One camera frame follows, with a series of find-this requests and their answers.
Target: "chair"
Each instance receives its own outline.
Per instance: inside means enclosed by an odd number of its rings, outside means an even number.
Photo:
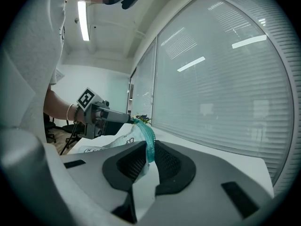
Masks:
[[[72,133],[73,128],[74,128],[75,124],[69,125],[69,122],[67,121],[67,125],[63,126],[62,129],[68,133]],[[85,131],[85,125],[83,125],[82,123],[78,123],[75,132],[74,132],[74,136],[71,138],[71,141],[69,143],[69,145],[75,141],[79,141],[81,138],[79,137],[79,134],[84,133]]]
[[[49,130],[52,128],[55,128],[55,124],[54,124],[54,118],[52,119],[52,122],[50,121],[50,116],[43,113],[43,117],[44,117],[44,128],[45,128],[45,135],[46,138],[52,139],[54,140],[54,143],[56,143],[56,139],[54,134],[50,134]]]

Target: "ceiling light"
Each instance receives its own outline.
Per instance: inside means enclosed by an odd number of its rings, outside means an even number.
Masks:
[[[83,35],[84,41],[90,41],[89,33],[88,33],[88,25],[87,25],[87,5],[83,1],[79,1],[77,3],[79,9],[79,23],[81,34]]]
[[[232,44],[232,48],[239,48],[241,46],[248,45],[250,43],[259,42],[259,41],[264,41],[266,39],[267,39],[266,35],[261,35],[261,36],[253,37],[253,38],[250,38],[250,39],[243,40],[241,42]]]
[[[181,72],[181,71],[183,71],[183,70],[186,70],[186,69],[188,69],[189,67],[191,67],[191,66],[193,66],[193,65],[196,65],[196,64],[198,64],[198,63],[200,63],[200,62],[202,62],[202,61],[204,61],[204,60],[205,60],[204,57],[198,58],[198,59],[196,59],[196,60],[190,62],[189,64],[184,65],[183,67],[181,67],[180,69],[178,69],[178,71]]]

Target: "wrist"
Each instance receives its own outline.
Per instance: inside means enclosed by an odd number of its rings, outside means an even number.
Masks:
[[[72,105],[68,111],[68,120],[72,121],[74,119],[75,111],[76,111],[77,106]]]
[[[82,110],[82,108],[79,108],[79,111],[77,113],[77,121],[80,121],[84,125],[86,124],[85,117],[84,117],[84,111]]]

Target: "black rubber pad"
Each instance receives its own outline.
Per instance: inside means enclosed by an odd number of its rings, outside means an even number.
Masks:
[[[179,193],[194,179],[196,165],[188,156],[160,141],[156,141],[155,151],[155,163],[160,180],[160,184],[156,187],[156,195]]]
[[[129,192],[146,163],[146,142],[142,141],[103,163],[103,175],[111,187]]]
[[[223,183],[222,187],[243,218],[249,217],[258,210],[257,205],[236,182]]]
[[[66,162],[66,163],[64,163],[64,166],[66,169],[68,169],[68,168],[74,168],[76,166],[80,166],[82,164],[85,164],[85,162],[83,160],[77,160],[77,161]]]

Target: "white surface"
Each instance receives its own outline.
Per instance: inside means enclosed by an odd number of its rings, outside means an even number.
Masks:
[[[127,112],[128,74],[81,65],[62,65],[60,71],[65,77],[52,86],[52,90],[64,101],[76,104],[79,96],[89,87],[110,102],[110,109]],[[55,124],[64,126],[66,121],[55,119]]]
[[[59,194],[75,219],[76,225],[85,226],[132,226],[97,205],[93,199],[76,184],[66,170],[52,144],[44,143],[52,179]]]
[[[155,202],[156,186],[160,184],[156,163],[145,164],[136,182],[133,183],[133,199],[139,221]]]
[[[130,132],[132,128],[131,124],[124,124],[119,132],[115,136],[103,136],[95,138],[94,140],[89,140],[82,138],[70,151],[68,154],[76,153],[78,148],[80,148],[82,145],[89,145],[89,146],[104,146],[118,137],[125,135]],[[167,132],[164,132],[162,130],[153,128],[153,131],[156,134],[156,139],[160,141],[165,141],[173,144],[178,144],[185,146],[187,148],[208,153],[211,155],[218,156],[220,158],[223,158],[230,164],[232,164],[234,167],[238,168],[240,171],[248,175],[251,179],[253,179],[255,182],[257,182],[259,185],[261,185],[268,193],[271,195],[271,197],[274,197],[274,191],[272,182],[269,177],[268,169],[263,161],[263,159],[256,158],[256,157],[248,157],[243,156],[239,154],[234,153],[228,153],[221,150],[216,150],[210,147],[206,147],[197,143],[193,143],[187,140],[184,140],[182,138],[173,136]]]
[[[130,74],[132,59],[125,59],[118,53],[96,51],[90,54],[86,50],[75,50],[66,56],[64,65],[91,66]]]
[[[6,126],[18,127],[35,96],[35,92],[22,77],[3,48],[0,51],[0,64],[0,74],[5,75],[0,79],[0,94],[2,98],[5,98],[1,102],[0,122]]]

